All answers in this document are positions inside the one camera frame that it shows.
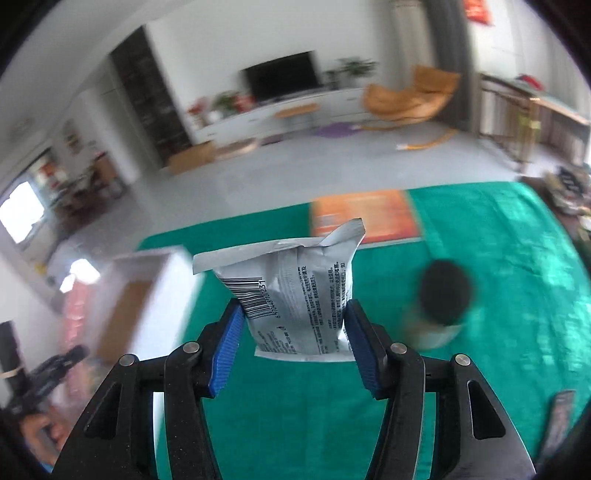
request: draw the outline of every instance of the white cabinet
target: white cabinet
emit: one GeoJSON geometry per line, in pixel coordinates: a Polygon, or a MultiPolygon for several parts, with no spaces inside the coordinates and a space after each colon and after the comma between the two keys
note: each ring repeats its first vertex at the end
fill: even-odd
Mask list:
{"type": "Polygon", "coordinates": [[[313,114],[316,126],[328,125],[333,121],[361,121],[368,117],[368,113],[363,108],[362,98],[363,89],[356,88],[314,93],[284,100],[231,116],[202,129],[194,129],[191,132],[191,140],[194,144],[213,140],[218,145],[224,145],[245,138],[264,138],[285,133],[289,129],[307,128],[311,125],[308,115],[299,115],[287,122],[275,118],[275,113],[308,103],[317,103],[320,107],[313,114]]]}
{"type": "Polygon", "coordinates": [[[363,89],[337,90],[330,95],[330,116],[363,113],[363,89]]]}

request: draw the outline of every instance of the green table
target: green table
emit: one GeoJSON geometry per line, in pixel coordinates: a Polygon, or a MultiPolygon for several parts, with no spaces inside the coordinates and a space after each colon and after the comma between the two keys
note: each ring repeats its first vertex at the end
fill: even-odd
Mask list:
{"type": "MultiPolygon", "coordinates": [[[[473,277],[477,302],[466,327],[430,356],[468,354],[503,402],[534,455],[548,401],[574,388],[578,416],[591,395],[591,289],[568,236],[529,187],[480,183],[410,191],[424,242],[358,251],[354,297],[393,338],[434,258],[473,277]]],[[[309,206],[254,213],[147,238],[141,249],[184,245],[191,254],[309,234],[309,206]]],[[[206,274],[184,340],[218,320],[230,298],[206,274]]],[[[363,389],[354,363],[299,364],[253,356],[245,329],[227,387],[205,409],[226,480],[359,480],[375,446],[384,402],[363,389]]],[[[417,479],[430,471],[434,394],[427,394],[417,479]]],[[[164,438],[160,478],[169,478],[164,438]]]]}

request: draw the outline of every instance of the blue gripper pad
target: blue gripper pad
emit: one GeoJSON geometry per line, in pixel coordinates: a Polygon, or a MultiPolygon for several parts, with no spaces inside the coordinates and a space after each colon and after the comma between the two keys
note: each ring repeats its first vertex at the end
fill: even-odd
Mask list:
{"type": "Polygon", "coordinates": [[[226,386],[230,370],[236,357],[238,343],[244,325],[244,310],[236,302],[234,310],[230,313],[230,319],[222,333],[217,348],[212,358],[212,376],[209,380],[209,392],[214,398],[221,389],[226,386]]]}
{"type": "Polygon", "coordinates": [[[375,333],[357,300],[349,300],[347,303],[344,321],[363,386],[377,398],[381,396],[383,386],[380,382],[378,358],[368,338],[368,333],[374,336],[375,333]]]}

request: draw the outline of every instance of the television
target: television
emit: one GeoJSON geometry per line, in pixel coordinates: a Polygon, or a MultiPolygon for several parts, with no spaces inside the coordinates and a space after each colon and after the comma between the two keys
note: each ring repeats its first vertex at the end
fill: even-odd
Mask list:
{"type": "Polygon", "coordinates": [[[246,81],[255,100],[264,102],[319,88],[311,54],[310,51],[297,53],[245,69],[246,81]]]}

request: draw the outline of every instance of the window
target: window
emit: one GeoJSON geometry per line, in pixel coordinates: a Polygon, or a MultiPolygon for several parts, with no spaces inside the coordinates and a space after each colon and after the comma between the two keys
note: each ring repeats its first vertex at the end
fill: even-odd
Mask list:
{"type": "Polygon", "coordinates": [[[64,281],[61,283],[60,291],[62,293],[69,292],[74,287],[74,282],[76,280],[88,285],[96,283],[99,278],[100,274],[98,270],[93,267],[87,259],[79,258],[72,263],[70,274],[64,278],[64,281]]]}
{"type": "Polygon", "coordinates": [[[43,218],[45,209],[29,182],[18,185],[0,206],[0,222],[16,243],[21,243],[43,218]]]}

